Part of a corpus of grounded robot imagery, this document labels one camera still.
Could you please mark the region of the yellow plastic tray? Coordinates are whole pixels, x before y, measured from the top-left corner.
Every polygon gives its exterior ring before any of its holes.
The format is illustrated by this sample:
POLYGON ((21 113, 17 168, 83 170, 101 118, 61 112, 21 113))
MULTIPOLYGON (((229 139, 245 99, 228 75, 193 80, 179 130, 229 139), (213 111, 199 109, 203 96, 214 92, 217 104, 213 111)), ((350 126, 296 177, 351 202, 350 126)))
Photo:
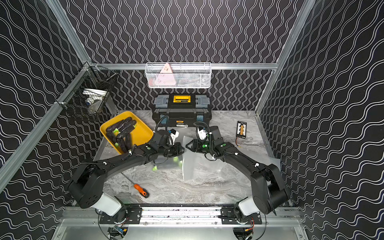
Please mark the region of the yellow plastic tray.
POLYGON ((132 135, 132 143, 137 146, 147 143, 153 136, 153 130, 149 128, 139 117, 137 117, 134 113, 130 111, 125 111, 118 114, 116 117, 108 120, 103 123, 100 127, 101 133, 107 139, 107 141, 111 144, 111 146, 119 153, 123 154, 123 151, 120 147, 116 147, 115 144, 107 137, 107 127, 116 124, 117 122, 124 120, 128 117, 132 117, 133 120, 137 121, 136 128, 131 133, 132 135))

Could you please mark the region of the black phone with orange screen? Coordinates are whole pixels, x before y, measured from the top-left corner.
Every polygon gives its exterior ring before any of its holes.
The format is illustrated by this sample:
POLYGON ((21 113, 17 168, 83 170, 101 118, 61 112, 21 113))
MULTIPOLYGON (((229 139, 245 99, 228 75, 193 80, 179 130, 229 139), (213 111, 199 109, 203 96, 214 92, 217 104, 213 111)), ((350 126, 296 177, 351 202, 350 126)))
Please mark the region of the black phone with orange screen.
POLYGON ((247 136, 247 123, 243 121, 237 122, 236 137, 245 139, 247 136))

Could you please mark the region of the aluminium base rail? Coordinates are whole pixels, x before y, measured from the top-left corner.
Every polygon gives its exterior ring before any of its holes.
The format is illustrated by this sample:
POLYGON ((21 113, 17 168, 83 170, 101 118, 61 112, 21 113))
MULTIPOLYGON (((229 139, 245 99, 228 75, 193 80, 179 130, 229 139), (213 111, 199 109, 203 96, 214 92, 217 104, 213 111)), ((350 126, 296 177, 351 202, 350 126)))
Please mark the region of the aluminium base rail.
MULTIPOLYGON (((123 227, 171 227, 171 228, 245 228, 245 227, 300 227, 297 208, 277 208, 268 215, 253 214, 247 221, 235 220, 230 206, 216 207, 144 207, 128 209, 128 220, 123 227)), ((63 227, 112 227, 111 218, 97 214, 94 209, 67 208, 62 216, 63 227)))

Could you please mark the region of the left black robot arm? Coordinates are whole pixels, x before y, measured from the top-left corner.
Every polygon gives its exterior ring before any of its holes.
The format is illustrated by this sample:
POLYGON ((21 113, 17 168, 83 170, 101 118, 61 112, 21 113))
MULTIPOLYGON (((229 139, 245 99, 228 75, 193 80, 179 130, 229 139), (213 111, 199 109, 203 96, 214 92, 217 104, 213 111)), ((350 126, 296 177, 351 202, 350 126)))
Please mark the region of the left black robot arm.
POLYGON ((176 142, 179 132, 174 129, 158 130, 148 143, 134 147, 117 157, 106 160, 87 160, 79 164, 68 182, 67 191, 82 209, 94 208, 110 217, 124 218, 126 207, 117 198, 104 193, 104 184, 111 177, 124 171, 146 165, 158 157, 171 159, 184 153, 180 142, 176 142))

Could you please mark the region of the orange handled screwdriver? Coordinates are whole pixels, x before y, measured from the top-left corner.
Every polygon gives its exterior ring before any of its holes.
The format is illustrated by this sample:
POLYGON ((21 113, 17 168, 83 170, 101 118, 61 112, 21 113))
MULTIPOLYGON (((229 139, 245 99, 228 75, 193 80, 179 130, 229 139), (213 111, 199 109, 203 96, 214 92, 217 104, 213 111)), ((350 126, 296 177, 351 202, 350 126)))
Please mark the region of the orange handled screwdriver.
POLYGON ((127 175, 121 173, 130 183, 133 184, 134 188, 140 193, 140 195, 144 198, 148 198, 150 196, 149 192, 142 188, 139 184, 133 182, 127 175))

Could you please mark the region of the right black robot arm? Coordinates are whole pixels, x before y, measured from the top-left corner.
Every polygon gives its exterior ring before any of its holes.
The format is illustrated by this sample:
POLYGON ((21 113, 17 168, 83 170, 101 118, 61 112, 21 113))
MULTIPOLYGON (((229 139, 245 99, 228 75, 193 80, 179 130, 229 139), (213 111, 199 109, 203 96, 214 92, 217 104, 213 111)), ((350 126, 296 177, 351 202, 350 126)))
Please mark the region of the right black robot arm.
POLYGON ((255 213, 269 214, 287 202, 290 197, 279 168, 260 163, 241 152, 235 145, 226 142, 217 126, 195 122, 196 138, 186 144, 188 150, 203 154, 211 162, 221 160, 235 167, 251 183, 252 195, 234 206, 234 215, 239 223, 255 213))

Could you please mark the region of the white tape roll in basket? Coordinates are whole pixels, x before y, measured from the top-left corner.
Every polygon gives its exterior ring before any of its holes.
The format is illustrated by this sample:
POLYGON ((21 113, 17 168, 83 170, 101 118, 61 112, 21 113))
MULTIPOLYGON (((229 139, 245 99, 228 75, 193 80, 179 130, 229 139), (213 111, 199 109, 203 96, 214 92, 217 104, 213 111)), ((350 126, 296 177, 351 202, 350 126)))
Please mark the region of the white tape roll in basket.
POLYGON ((96 89, 84 89, 83 95, 86 95, 86 104, 92 105, 97 101, 102 101, 107 96, 107 91, 96 89))

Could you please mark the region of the pink triangular card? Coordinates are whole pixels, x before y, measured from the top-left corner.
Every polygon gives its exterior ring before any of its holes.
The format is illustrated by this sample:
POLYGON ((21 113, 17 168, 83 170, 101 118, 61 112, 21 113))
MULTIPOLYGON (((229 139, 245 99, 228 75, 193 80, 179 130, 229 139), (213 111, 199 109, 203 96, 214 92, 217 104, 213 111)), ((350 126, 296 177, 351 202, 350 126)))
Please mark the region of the pink triangular card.
POLYGON ((169 87, 176 85, 174 72, 169 63, 164 64, 163 68, 154 81, 154 85, 156 87, 169 87))

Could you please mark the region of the clear zip-top bag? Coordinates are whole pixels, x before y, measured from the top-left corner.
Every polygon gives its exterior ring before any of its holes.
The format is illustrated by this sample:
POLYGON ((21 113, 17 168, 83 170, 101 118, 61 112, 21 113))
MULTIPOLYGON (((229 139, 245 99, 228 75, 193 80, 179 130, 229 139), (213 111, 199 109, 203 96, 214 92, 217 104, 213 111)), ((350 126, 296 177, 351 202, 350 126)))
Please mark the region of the clear zip-top bag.
MULTIPOLYGON (((176 131, 175 129, 169 129, 168 127, 165 127, 164 129, 156 129, 156 132, 158 130, 169 131, 171 133, 171 137, 173 138, 174 142, 175 143, 178 142, 177 138, 179 137, 179 132, 176 131)), ((179 158, 179 161, 184 160, 183 155, 178 156, 178 158, 179 158)), ((153 155, 150 156, 150 160, 151 160, 152 168, 156 165, 167 166, 167 167, 169 167, 169 170, 175 169, 175 168, 181 168, 179 166, 179 162, 178 163, 174 162, 174 158, 165 158, 164 156, 160 155, 157 152, 155 152, 153 155)))

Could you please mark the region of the black yellow toolbox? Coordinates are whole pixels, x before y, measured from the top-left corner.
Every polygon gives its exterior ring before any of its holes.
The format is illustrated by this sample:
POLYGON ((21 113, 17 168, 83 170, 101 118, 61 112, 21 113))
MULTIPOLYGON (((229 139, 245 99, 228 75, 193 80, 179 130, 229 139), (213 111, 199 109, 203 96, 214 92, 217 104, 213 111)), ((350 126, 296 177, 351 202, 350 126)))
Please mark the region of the black yellow toolbox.
POLYGON ((192 127, 195 122, 209 124, 211 101, 207 95, 159 95, 154 100, 152 118, 160 127, 192 127))

